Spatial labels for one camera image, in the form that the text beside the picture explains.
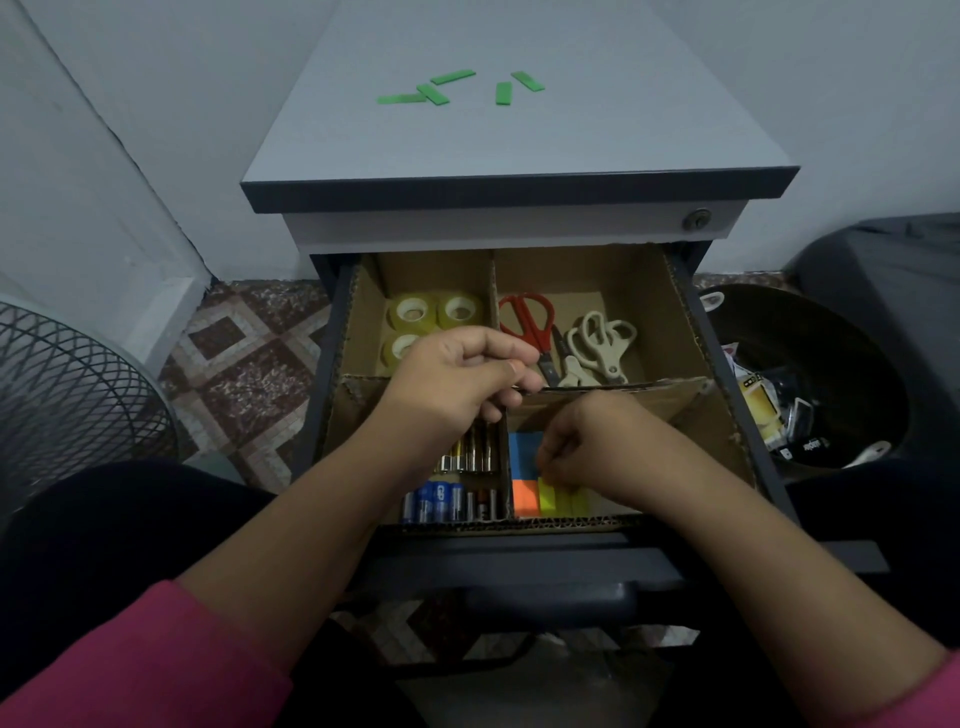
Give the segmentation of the person's left leg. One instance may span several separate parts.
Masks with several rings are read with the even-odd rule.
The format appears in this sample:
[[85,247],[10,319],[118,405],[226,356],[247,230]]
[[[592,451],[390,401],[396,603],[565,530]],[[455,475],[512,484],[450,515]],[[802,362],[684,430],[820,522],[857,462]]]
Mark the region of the person's left leg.
[[[165,461],[95,467],[36,496],[0,539],[0,703],[276,496]],[[270,728],[426,728],[369,650],[328,620]]]

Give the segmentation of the yellow sticky notes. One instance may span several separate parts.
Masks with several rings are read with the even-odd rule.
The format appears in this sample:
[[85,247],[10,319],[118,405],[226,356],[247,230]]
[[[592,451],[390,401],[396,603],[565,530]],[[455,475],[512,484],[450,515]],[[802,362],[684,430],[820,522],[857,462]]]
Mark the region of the yellow sticky notes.
[[590,491],[585,488],[556,488],[538,481],[538,508],[542,518],[591,518],[593,516]]

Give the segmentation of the pink sleeve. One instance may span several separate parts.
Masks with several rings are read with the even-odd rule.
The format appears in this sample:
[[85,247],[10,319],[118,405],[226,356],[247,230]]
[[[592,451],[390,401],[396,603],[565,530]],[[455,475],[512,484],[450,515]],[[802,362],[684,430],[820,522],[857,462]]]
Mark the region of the pink sleeve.
[[818,728],[960,728],[960,649],[892,703]]
[[0,728],[270,728],[293,693],[249,637],[173,581],[0,703]]

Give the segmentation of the black packaging scrap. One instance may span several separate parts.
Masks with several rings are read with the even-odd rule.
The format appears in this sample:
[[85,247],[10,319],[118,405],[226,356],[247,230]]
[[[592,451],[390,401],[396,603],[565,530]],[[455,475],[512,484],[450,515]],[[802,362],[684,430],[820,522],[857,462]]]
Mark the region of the black packaging scrap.
[[806,399],[794,398],[786,410],[783,442],[774,449],[774,455],[794,464],[826,467],[833,447],[816,419],[816,410],[816,406]]

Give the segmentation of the pink left sleeve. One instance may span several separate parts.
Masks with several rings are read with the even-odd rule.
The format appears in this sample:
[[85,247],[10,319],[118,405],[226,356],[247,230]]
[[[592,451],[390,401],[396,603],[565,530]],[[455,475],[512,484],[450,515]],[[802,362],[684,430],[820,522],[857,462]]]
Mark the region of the pink left sleeve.
[[173,581],[0,703],[0,728],[270,728],[293,693],[249,637]]

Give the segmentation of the yellow and white packaging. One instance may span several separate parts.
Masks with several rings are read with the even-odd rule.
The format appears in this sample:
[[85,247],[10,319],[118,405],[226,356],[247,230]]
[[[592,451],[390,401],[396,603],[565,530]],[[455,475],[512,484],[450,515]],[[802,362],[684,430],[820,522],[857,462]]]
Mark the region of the yellow and white packaging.
[[773,381],[760,372],[739,375],[736,380],[766,449],[773,452],[787,447],[786,420]]

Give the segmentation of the person's right hand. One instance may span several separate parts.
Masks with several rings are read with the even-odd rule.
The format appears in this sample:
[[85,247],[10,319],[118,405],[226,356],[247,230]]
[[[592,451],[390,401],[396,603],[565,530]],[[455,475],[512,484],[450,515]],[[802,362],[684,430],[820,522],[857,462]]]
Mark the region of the person's right hand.
[[560,407],[549,424],[596,424],[596,485],[592,491],[636,511],[656,511],[669,476],[666,455],[678,432],[632,395],[592,392]]

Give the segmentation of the large beige handled scissors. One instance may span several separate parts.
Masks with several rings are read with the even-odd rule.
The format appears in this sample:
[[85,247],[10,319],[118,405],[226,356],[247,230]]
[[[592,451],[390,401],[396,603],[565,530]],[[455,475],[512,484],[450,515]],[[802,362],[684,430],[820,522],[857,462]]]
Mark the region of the large beige handled scissors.
[[638,330],[630,321],[609,319],[598,310],[583,314],[563,335],[582,370],[599,375],[607,384],[629,383],[621,360],[637,338]]

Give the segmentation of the clear tape roll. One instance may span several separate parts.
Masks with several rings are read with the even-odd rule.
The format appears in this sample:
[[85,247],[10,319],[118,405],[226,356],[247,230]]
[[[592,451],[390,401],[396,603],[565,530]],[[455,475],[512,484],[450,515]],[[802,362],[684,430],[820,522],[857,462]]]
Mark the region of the clear tape roll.
[[485,324],[485,304],[473,294],[446,292],[438,296],[437,321],[441,330]]
[[437,302],[424,293],[394,297],[388,304],[387,322],[397,334],[432,334],[439,327]]
[[380,349],[383,376],[391,377],[409,350],[422,338],[421,334],[416,333],[393,333],[387,336]]

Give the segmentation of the pink right sleeve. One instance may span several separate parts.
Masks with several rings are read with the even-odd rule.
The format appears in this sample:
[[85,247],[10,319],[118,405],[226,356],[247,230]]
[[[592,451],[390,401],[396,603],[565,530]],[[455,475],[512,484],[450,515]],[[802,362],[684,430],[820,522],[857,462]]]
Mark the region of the pink right sleeve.
[[818,728],[960,728],[960,649],[892,703]]

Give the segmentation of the dark grey open drawer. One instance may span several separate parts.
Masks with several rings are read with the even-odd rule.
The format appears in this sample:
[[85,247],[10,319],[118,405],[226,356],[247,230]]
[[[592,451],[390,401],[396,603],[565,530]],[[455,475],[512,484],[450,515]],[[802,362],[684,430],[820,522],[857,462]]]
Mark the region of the dark grey open drawer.
[[[692,276],[713,241],[666,244],[663,253],[669,272],[678,273],[678,295],[687,306],[693,302]],[[342,373],[342,347],[347,344],[352,313],[354,279],[359,253],[307,253],[331,304],[329,322],[320,345],[316,382],[311,391],[303,428],[296,440],[291,479],[305,474],[322,458],[328,443],[334,385]],[[713,327],[702,309],[693,311],[694,334],[703,334],[707,364],[718,378],[717,391],[730,399],[732,375],[716,373],[712,355],[719,356]],[[762,451],[759,435],[742,433],[746,404],[726,401],[726,410],[740,429],[751,474],[757,488],[784,516],[800,526],[786,484],[775,472],[770,455]],[[671,544],[671,534],[659,532],[647,538],[641,526],[628,526],[622,533],[591,531],[585,526],[561,528],[554,534],[481,536],[376,535],[368,548],[351,588],[378,599],[408,599],[443,590],[492,590],[512,595],[522,587],[546,589],[549,599],[559,601],[563,589],[576,585],[624,584],[639,591],[669,591],[694,584],[695,555],[685,543]],[[872,540],[825,540],[821,546],[855,573],[889,572],[880,548]]]

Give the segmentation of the grey drawer cabinet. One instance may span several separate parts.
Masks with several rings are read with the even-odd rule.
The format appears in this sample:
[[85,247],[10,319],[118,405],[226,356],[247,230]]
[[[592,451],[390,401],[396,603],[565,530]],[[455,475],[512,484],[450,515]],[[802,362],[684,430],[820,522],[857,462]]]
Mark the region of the grey drawer cabinet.
[[342,0],[241,188],[305,252],[406,252],[714,241],[799,170],[648,0]]

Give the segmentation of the cardboard drawer organizer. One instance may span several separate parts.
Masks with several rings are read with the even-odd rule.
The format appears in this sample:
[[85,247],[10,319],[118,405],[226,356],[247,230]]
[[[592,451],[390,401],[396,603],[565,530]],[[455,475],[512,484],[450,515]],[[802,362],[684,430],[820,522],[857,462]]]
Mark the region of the cardboard drawer organizer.
[[[633,324],[638,338],[621,362],[627,384],[607,386],[625,391],[658,418],[685,434],[712,458],[746,481],[753,489],[747,448],[726,402],[717,391],[705,354],[702,333],[694,333],[693,310],[679,295],[678,273],[669,272],[666,247],[659,244],[606,245],[518,249],[451,249],[364,253],[355,273],[352,311],[348,314],[346,344],[341,348],[342,372],[334,385],[327,444],[321,457],[342,445],[373,410],[386,385],[380,361],[381,347],[395,334],[387,321],[394,297],[423,293],[438,301],[447,292],[478,297],[485,305],[485,323],[503,320],[515,328],[512,311],[498,316],[498,301],[524,292],[545,296],[554,306],[555,324],[565,333],[589,311],[611,314]],[[586,527],[617,532],[634,526],[654,528],[640,512],[603,500],[590,492],[592,517],[518,518],[514,514],[508,437],[515,431],[542,431],[551,417],[584,389],[547,387],[532,395],[498,423],[501,455],[507,470],[511,515],[495,522],[455,526],[404,526],[399,506],[381,520],[385,534],[480,536],[481,534],[557,533]]]

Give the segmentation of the pile of batteries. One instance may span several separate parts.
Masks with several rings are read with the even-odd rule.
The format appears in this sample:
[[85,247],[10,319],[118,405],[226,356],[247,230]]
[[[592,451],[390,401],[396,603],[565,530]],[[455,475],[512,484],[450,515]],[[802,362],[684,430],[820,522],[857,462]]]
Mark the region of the pile of batteries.
[[431,474],[398,506],[404,527],[483,525],[512,515],[501,425],[481,419],[444,452]]

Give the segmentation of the person's left hand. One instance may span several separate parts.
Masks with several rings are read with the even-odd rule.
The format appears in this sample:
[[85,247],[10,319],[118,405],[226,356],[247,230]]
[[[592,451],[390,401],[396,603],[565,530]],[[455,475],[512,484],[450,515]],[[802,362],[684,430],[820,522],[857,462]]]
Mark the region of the person's left hand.
[[487,326],[429,334],[407,350],[374,416],[402,455],[430,469],[476,420],[496,424],[546,387],[538,360],[534,346]]

